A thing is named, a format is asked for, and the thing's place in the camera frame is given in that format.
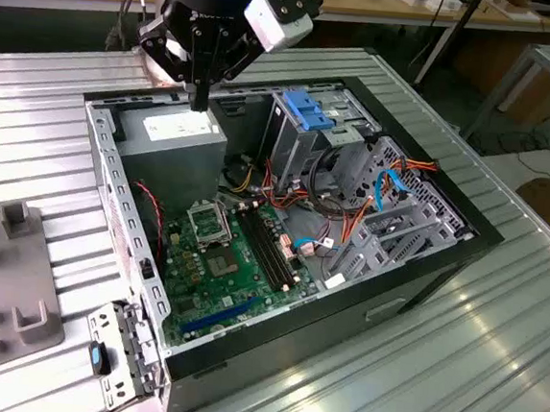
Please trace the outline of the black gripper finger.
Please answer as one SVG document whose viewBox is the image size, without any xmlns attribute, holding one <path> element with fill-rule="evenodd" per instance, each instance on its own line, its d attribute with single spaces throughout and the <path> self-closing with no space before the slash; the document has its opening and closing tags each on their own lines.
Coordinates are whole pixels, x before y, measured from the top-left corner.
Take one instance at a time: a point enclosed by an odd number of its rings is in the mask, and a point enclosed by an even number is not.
<svg viewBox="0 0 550 412">
<path fill-rule="evenodd" d="M 206 111 L 211 87 L 233 80 L 264 52 L 255 32 L 221 31 L 212 51 L 209 69 L 201 81 L 199 111 Z"/>
<path fill-rule="evenodd" d="M 187 91 L 189 106 L 193 111 L 200 110 L 202 85 L 197 83 L 193 73 L 193 63 L 174 54 L 170 49 L 172 40 L 162 16 L 146 21 L 138 28 L 138 42 L 141 49 L 156 63 L 171 80 L 181 83 Z"/>
</svg>

